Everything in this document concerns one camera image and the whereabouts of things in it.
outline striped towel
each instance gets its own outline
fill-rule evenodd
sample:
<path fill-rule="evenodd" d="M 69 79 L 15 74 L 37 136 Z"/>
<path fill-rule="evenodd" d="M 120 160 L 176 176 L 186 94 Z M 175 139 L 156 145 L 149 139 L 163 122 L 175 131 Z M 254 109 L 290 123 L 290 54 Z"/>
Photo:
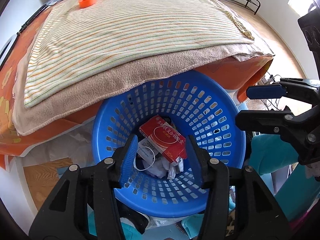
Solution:
<path fill-rule="evenodd" d="M 78 0 L 65 0 L 36 38 L 24 105 L 139 58 L 253 41 L 217 0 L 97 0 L 84 9 Z"/>

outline window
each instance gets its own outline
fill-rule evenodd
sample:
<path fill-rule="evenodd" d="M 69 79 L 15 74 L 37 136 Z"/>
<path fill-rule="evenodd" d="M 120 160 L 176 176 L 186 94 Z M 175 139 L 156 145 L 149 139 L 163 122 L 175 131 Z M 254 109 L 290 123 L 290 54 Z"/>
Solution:
<path fill-rule="evenodd" d="M 316 8 L 315 6 L 312 6 L 313 0 L 289 0 L 288 4 L 301 17 L 308 13 L 308 10 L 310 7 L 311 7 L 311 10 Z"/>

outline white wall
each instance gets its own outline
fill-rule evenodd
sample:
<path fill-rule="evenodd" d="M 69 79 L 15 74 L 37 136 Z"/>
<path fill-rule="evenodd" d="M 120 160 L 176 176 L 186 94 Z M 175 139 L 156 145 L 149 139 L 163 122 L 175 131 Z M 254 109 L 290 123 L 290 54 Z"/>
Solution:
<path fill-rule="evenodd" d="M 258 15 L 282 38 L 307 78 L 318 79 L 316 63 L 298 25 L 300 16 L 288 5 L 289 0 L 260 0 Z"/>
<path fill-rule="evenodd" d="M 48 0 L 10 0 L 0 16 L 0 49 Z"/>

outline wooden floor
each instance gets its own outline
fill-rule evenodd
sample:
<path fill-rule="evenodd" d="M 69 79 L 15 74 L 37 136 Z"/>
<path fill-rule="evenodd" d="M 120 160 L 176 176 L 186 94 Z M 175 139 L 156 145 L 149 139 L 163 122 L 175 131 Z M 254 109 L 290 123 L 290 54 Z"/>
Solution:
<path fill-rule="evenodd" d="M 288 49 L 279 35 L 263 19 L 261 19 L 258 15 L 254 15 L 253 12 L 241 6 L 223 0 L 221 0 L 221 2 L 233 9 L 244 19 L 246 19 L 258 31 L 260 36 L 267 42 L 272 51 L 276 54 L 268 70 L 268 72 L 273 76 L 279 75 L 276 76 L 276 81 L 279 81 L 280 77 L 306 77 L 292 52 Z M 251 105 L 251 109 L 264 108 L 264 105 L 261 101 L 255 101 L 254 103 L 249 102 L 248 104 L 249 109 Z M 281 98 L 278 108 L 283 110 L 286 105 L 289 106 L 289 108 L 295 115 L 302 114 L 311 108 L 311 105 L 309 104 L 302 103 L 290 98 Z"/>
<path fill-rule="evenodd" d="M 261 37 L 276 54 L 273 63 L 268 70 L 270 74 L 273 74 L 274 76 L 280 75 L 281 77 L 305 78 L 304 73 L 293 54 L 264 20 L 245 8 L 225 1 L 223 1 L 223 3 L 245 18 L 260 33 Z M 249 102 L 249 106 L 255 109 L 261 109 L 261 105 L 261 101 Z M 288 105 L 295 115 L 301 114 L 311 107 L 308 104 L 292 99 L 282 98 L 279 103 L 279 108 L 283 109 L 285 105 Z M 57 168 L 66 167 L 71 164 L 72 162 L 70 159 L 63 159 L 24 168 L 32 198 L 38 209 L 59 179 Z"/>

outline orange bottle cap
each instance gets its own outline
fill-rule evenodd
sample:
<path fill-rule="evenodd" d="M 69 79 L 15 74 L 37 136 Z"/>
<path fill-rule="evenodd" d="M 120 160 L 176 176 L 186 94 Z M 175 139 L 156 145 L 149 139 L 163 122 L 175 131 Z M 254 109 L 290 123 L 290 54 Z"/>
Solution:
<path fill-rule="evenodd" d="M 80 8 L 86 8 L 93 4 L 95 4 L 97 0 L 79 0 L 79 6 Z"/>

